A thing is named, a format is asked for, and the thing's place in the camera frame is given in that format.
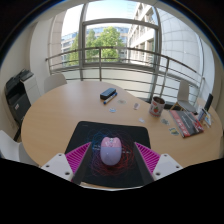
book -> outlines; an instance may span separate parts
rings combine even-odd
[[[190,137],[204,132],[202,125],[192,112],[176,110],[170,110],[169,112],[176,122],[182,137]]]

white chair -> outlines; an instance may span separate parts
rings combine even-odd
[[[189,112],[196,112],[196,109],[189,103],[189,84],[185,80],[180,81],[180,86],[177,94],[177,102],[170,108],[172,110],[175,106],[179,106],[181,110]]]
[[[50,75],[44,80],[44,92],[47,93],[48,91],[64,84],[67,84],[67,81],[63,74]]]
[[[0,130],[0,154],[2,159],[38,166],[26,153],[22,142],[15,142],[2,130]]]

round table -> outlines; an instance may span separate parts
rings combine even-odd
[[[104,105],[100,94],[108,88],[115,88],[118,95]],[[119,100],[125,100],[126,104],[118,103]],[[140,104],[138,110],[133,109],[135,103]],[[30,107],[22,124],[22,142],[29,156],[43,166],[57,153],[65,153],[80,121],[93,121],[147,128],[151,149],[159,154],[168,153],[182,167],[219,158],[222,125],[212,107],[209,109],[212,126],[204,126],[204,133],[188,138],[170,134],[168,129],[177,126],[168,110],[156,118],[149,114],[149,108],[150,104],[113,84],[74,81],[47,92]],[[170,125],[161,123],[162,118]]]

green foliage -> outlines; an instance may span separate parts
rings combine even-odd
[[[103,30],[98,38],[95,37],[95,32],[93,30],[89,31],[89,34],[86,38],[86,47],[108,47],[108,46],[124,46],[122,40],[120,39],[120,33],[112,26],[107,27]],[[70,50],[78,49],[78,35],[76,36],[72,47]],[[116,49],[104,49],[101,51],[102,58],[118,58],[118,50]],[[87,50],[86,51],[86,59],[87,62],[92,62],[94,58],[99,57],[99,50]],[[69,54],[68,56],[69,62],[68,66],[79,64],[78,60],[79,55],[78,52],[74,52]],[[117,61],[117,59],[104,59],[103,61]]]
[[[77,34],[70,48],[70,51],[78,49],[78,42],[79,42],[79,36]],[[79,61],[76,61],[76,60],[79,60],[79,52],[73,52],[68,54],[68,62],[66,66],[78,65]]]
[[[95,32],[93,30],[89,31],[89,35],[86,39],[86,47],[95,47]],[[97,54],[98,54],[99,50],[87,50],[86,51],[86,58],[87,58],[87,62],[92,62],[93,59]]]
[[[120,39],[120,33],[112,26],[103,30],[100,36],[96,39],[96,46],[124,46]],[[118,51],[115,49],[102,50],[102,58],[118,58]],[[104,61],[117,61],[117,59],[104,59]]]

cup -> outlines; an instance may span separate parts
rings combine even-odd
[[[153,117],[160,117],[162,114],[162,111],[165,107],[165,100],[161,97],[158,96],[154,96],[152,98],[152,102],[149,108],[149,113],[153,116]]]

